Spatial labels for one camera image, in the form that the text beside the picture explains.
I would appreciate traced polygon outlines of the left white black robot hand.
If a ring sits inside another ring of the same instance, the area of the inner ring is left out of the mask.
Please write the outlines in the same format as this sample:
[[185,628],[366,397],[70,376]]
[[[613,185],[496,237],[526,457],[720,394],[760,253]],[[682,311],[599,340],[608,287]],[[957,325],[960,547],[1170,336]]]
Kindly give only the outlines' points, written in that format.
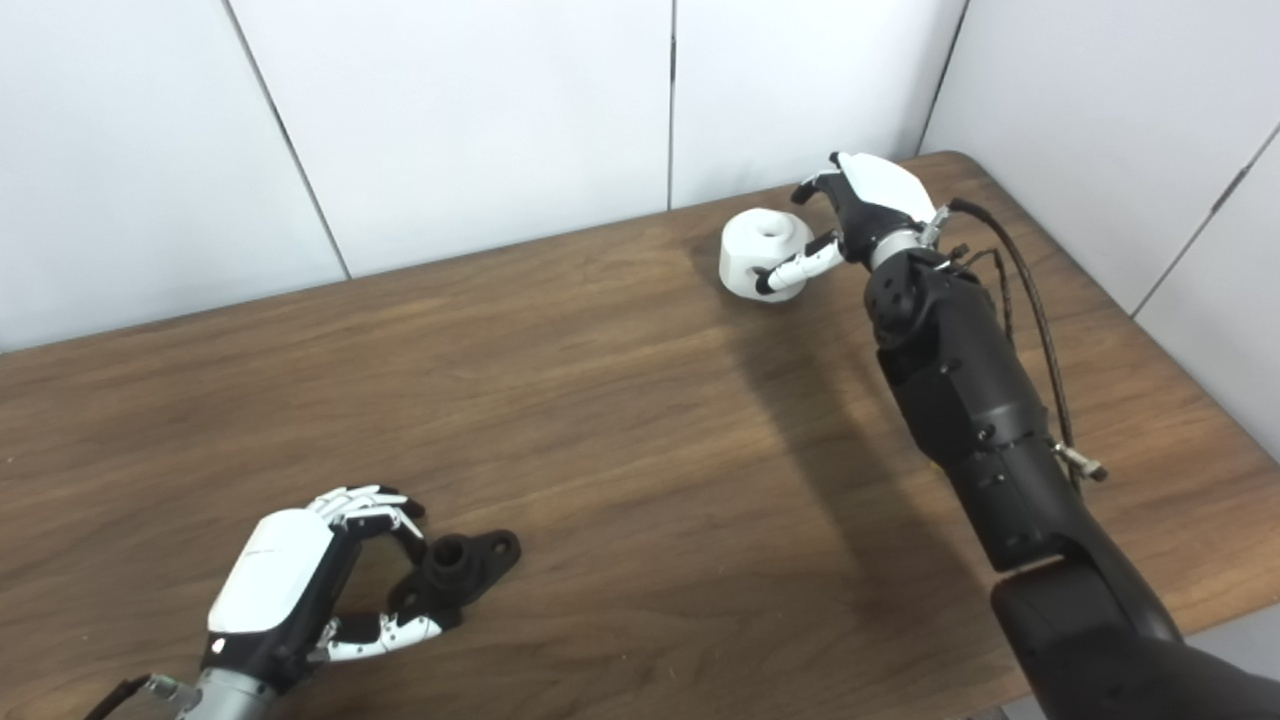
[[285,694],[323,664],[371,659],[443,634],[448,621],[429,614],[335,612],[365,541],[389,536],[411,562],[425,559],[428,542],[415,523],[424,514],[390,487],[343,486],[262,518],[209,611],[201,667]]

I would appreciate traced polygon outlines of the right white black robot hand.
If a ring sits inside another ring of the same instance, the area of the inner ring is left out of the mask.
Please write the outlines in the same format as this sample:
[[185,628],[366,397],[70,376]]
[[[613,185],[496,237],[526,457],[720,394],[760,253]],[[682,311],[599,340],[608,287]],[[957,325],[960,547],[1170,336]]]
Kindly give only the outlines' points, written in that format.
[[865,152],[833,152],[833,167],[797,184],[790,202],[826,196],[836,227],[771,269],[756,268],[754,290],[765,299],[799,288],[840,263],[876,269],[896,252],[934,250],[948,217],[908,169]]

